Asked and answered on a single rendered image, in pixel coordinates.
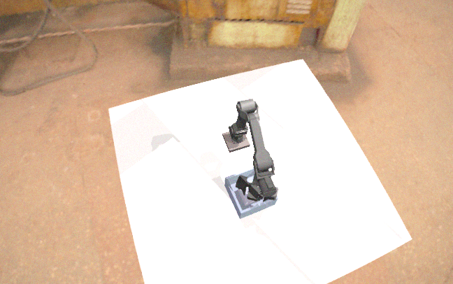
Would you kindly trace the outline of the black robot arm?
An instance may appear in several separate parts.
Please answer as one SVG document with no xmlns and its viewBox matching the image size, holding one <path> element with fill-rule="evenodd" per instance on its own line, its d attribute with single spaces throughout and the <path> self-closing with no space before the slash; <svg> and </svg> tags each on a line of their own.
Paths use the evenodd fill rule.
<svg viewBox="0 0 453 284">
<path fill-rule="evenodd" d="M 271 178 L 275 175 L 275 166 L 264 143 L 260 125 L 259 104 L 254 99 L 240 100 L 237 101 L 236 110 L 238 111 L 237 121 L 229 126 L 229 136 L 234 144 L 244 141 L 243 135 L 248 133 L 246 124 L 249 124 L 254 146 L 254 179 L 259 182 L 258 185 L 250 183 L 247 198 L 252 201 L 260 201 L 263 200 L 263 197 L 272 197 L 277 192 Z"/>
</svg>

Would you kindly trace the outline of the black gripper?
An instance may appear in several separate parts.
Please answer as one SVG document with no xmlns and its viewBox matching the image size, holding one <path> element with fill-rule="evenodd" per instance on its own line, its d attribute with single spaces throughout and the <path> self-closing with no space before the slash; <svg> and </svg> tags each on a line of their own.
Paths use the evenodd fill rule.
<svg viewBox="0 0 453 284">
<path fill-rule="evenodd" d="M 246 189 L 247 187 L 249 187 L 250 183 L 247 181 L 248 177 L 245 177 L 245 176 L 242 176 L 240 175 L 238 177 L 238 180 L 236 182 L 236 188 L 238 189 L 241 189 L 243 191 L 243 194 L 245 195 L 246 193 Z M 253 178 L 253 181 L 252 181 L 255 185 L 258 185 L 259 182 L 257 182 L 254 178 Z M 263 202 L 265 202 L 267 199 L 269 200 L 276 200 L 277 196 L 278 196 L 278 192 L 279 192 L 279 188 L 278 187 L 275 187 L 277 192 L 276 194 L 274 194 L 272 197 L 264 197 L 264 200 Z"/>
</svg>

